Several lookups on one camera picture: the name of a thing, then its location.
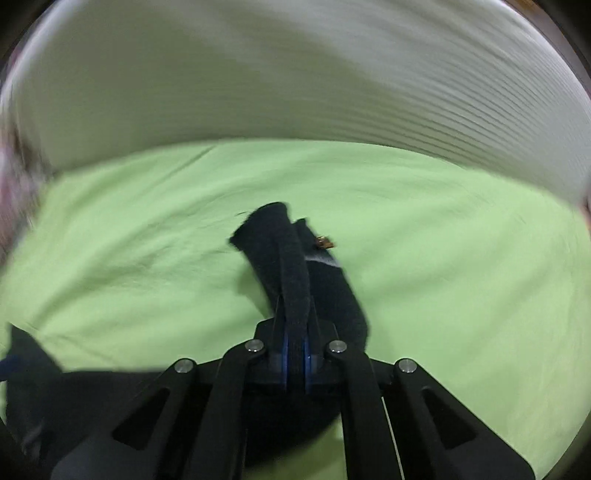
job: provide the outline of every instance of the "green tablecloth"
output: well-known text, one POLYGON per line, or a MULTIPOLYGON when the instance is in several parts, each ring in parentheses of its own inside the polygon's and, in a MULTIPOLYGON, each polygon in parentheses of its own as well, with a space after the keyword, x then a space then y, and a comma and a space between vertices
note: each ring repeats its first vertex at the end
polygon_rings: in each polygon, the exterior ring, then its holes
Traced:
MULTIPOLYGON (((370 356, 415 358, 539 478, 554 465, 591 407, 588 233, 545 194, 424 155, 209 142, 64 174, 0 283, 0 319, 66 369, 217 358, 269 315, 227 239, 273 201, 336 241, 370 356)), ((339 429, 252 477, 345 478, 339 429)))

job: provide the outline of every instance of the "black fabric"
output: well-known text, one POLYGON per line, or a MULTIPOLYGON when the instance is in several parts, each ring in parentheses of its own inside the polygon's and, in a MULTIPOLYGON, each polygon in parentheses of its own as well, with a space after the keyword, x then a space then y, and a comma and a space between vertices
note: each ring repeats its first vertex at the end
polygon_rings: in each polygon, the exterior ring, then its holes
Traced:
MULTIPOLYGON (((304 338, 313 297, 319 317, 333 322, 341 339, 365 347, 366 320, 342 269, 316 247, 306 221, 291 223, 286 205, 258 209, 230 241, 249 259, 273 309, 283 297, 289 335, 304 338)), ((292 353, 296 359, 303 354, 292 353)), ((159 373, 62 373, 41 346, 17 328, 12 330, 10 354, 23 359, 25 368, 8 381, 8 427, 29 456, 49 470, 159 373)), ((303 375, 299 368, 297 373, 303 375)), ((305 395, 257 397, 245 407, 248 466, 313 440, 339 414, 335 400, 305 395)))

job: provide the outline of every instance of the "silver screw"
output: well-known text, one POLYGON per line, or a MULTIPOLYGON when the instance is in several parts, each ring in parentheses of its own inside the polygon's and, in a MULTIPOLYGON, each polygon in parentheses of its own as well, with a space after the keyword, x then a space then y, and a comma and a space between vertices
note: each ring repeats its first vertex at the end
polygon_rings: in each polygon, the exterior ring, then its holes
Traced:
POLYGON ((417 369, 417 363, 410 358, 403 358, 398 362, 398 368, 406 374, 411 374, 417 369))
POLYGON ((333 340, 329 343, 329 350, 333 353, 343 353, 347 350, 347 344, 342 340, 333 340))
POLYGON ((258 338, 253 338, 252 340, 247 341, 244 346, 246 347, 246 350, 252 353, 260 352, 265 348, 265 344, 258 338))
POLYGON ((179 374, 189 373, 193 369, 193 361, 188 358, 181 358, 174 364, 174 369, 179 374))

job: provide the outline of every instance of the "light green cloth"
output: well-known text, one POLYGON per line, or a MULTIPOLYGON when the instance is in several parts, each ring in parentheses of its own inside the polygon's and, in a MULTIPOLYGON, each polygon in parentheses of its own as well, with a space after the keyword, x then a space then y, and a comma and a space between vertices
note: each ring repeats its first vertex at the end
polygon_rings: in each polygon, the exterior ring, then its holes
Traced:
MULTIPOLYGON (((542 193, 420 154, 210 142, 65 174, 0 283, 0 318, 67 369, 218 358, 269 315, 228 238, 274 201, 337 243, 370 356, 415 358, 538 478, 554 465, 591 406, 588 233, 542 193)), ((338 428, 252 478, 345 478, 338 428)))

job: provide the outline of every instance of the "triangular cutout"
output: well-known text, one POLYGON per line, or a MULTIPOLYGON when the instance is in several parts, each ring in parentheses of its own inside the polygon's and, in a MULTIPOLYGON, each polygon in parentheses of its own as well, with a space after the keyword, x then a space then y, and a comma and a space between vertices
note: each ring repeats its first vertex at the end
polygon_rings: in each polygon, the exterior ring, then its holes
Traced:
POLYGON ((135 450, 144 450, 148 446, 169 395, 170 390, 167 388, 158 390, 113 431, 113 438, 135 450))
POLYGON ((436 393, 430 388, 422 390, 425 405, 446 450, 458 447, 476 438, 476 432, 462 420, 436 393))

